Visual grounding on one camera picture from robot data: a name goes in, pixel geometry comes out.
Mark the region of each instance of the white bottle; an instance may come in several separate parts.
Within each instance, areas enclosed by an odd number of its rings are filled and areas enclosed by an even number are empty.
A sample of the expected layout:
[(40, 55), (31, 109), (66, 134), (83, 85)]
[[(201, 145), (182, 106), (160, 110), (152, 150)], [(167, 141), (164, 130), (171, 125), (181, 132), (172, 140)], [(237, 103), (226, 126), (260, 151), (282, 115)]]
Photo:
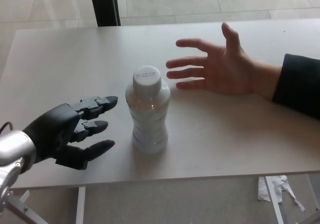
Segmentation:
[(170, 89), (152, 66), (143, 66), (133, 74), (125, 98), (133, 119), (132, 142), (142, 152), (153, 154), (168, 142), (166, 115)]

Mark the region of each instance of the tiled floor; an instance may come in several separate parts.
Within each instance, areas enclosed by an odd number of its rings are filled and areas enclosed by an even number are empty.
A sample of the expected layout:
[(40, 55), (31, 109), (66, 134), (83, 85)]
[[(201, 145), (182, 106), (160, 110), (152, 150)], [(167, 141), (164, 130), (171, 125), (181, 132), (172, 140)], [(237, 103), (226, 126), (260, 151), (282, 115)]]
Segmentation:
[[(118, 6), (122, 25), (320, 17), (320, 0), (118, 0)], [(0, 77), (17, 29), (92, 27), (97, 24), (94, 17), (91, 0), (0, 0)], [(289, 199), (284, 202), (288, 221), (294, 223), (314, 212), (315, 205), (305, 175), (289, 180), (307, 208), (302, 214), (289, 205)], [(32, 193), (30, 206), (48, 221), (72, 223), (76, 190)], [(88, 189), (84, 220), (91, 224), (273, 223), (272, 208), (257, 202), (256, 194), (255, 178), (106, 185)], [(122, 209), (123, 203), (130, 202)], [(7, 218), (0, 223), (20, 223)]]

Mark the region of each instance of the bottle cap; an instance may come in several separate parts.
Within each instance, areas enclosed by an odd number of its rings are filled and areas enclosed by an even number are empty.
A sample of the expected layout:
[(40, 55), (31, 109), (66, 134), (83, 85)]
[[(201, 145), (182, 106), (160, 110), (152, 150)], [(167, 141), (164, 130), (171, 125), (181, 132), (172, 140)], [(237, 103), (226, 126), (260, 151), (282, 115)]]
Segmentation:
[(152, 66), (143, 66), (133, 74), (133, 89), (136, 94), (152, 97), (161, 89), (161, 76), (159, 70)]

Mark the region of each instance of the white paper scrap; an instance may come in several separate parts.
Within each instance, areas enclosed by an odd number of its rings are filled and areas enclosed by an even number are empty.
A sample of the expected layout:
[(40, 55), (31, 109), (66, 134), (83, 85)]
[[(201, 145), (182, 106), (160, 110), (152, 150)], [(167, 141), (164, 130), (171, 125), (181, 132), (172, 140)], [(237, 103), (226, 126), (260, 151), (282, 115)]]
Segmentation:
[[(274, 192), (276, 196), (276, 200), (278, 203), (282, 202), (282, 191), (287, 191), (289, 195), (293, 198), (294, 202), (298, 205), (302, 212), (305, 211), (304, 206), (297, 201), (290, 185), (288, 182), (288, 178), (285, 175), (282, 176), (272, 176), (271, 177), (272, 184), (274, 186)], [(258, 199), (261, 201), (268, 201), (270, 202), (270, 197), (268, 194), (268, 190), (266, 187), (264, 177), (259, 177), (258, 182)]]

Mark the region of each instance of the black sleeve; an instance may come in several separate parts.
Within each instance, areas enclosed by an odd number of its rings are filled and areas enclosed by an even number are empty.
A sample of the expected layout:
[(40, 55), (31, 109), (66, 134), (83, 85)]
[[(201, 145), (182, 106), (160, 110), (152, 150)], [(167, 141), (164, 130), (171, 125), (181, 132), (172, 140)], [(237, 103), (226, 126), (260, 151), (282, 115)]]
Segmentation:
[(320, 120), (320, 60), (286, 54), (272, 101)]

